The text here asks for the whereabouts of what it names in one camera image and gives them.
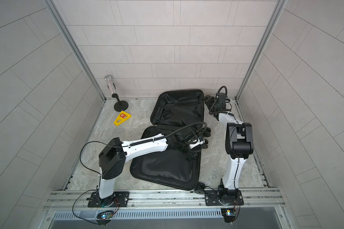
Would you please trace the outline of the white hard-shell suitcase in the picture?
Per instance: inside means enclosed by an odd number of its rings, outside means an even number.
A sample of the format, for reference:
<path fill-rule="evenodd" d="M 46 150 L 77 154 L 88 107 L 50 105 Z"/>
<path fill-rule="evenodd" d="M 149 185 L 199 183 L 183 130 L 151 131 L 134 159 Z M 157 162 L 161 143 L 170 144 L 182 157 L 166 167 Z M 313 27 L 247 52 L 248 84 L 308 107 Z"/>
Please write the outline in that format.
<path fill-rule="evenodd" d="M 151 114 L 151 127 L 142 138 L 169 134 L 181 127 L 204 120 L 202 90 L 168 91 L 160 94 Z M 167 138 L 168 147 L 132 160 L 130 172 L 136 179 L 191 191 L 200 175 L 201 146 L 191 149 L 175 136 Z"/>

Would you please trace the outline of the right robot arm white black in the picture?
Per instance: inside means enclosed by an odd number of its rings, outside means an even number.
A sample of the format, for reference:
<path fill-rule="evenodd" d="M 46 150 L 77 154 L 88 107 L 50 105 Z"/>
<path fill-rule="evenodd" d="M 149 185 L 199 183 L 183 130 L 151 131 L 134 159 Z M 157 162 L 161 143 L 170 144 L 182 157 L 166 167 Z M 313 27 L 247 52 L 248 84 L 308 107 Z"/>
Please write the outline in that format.
<path fill-rule="evenodd" d="M 210 95 L 204 97 L 209 114 L 226 128 L 225 150 L 229 161 L 217 188 L 216 197 L 221 205 L 242 205 L 239 178 L 243 165 L 254 150 L 252 125 L 236 119 L 231 110 L 226 108 L 226 100 L 224 93 L 217 93 L 215 97 Z"/>

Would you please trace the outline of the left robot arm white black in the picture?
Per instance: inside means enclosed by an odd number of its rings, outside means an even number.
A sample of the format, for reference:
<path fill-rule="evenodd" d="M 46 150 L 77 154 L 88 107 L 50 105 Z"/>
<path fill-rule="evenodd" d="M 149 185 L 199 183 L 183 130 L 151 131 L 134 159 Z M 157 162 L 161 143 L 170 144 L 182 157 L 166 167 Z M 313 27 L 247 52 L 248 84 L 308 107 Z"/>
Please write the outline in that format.
<path fill-rule="evenodd" d="M 119 198 L 115 194 L 114 186 L 126 162 L 142 156 L 164 152 L 168 150 L 187 150 L 188 158 L 194 158 L 202 148 L 208 147 L 205 137 L 210 134 L 189 133 L 181 131 L 170 134 L 157 134 L 151 137 L 134 141 L 121 141 L 114 138 L 105 145 L 98 155 L 100 176 L 99 186 L 88 200 L 89 208 L 107 208 L 112 205 L 120 206 Z"/>

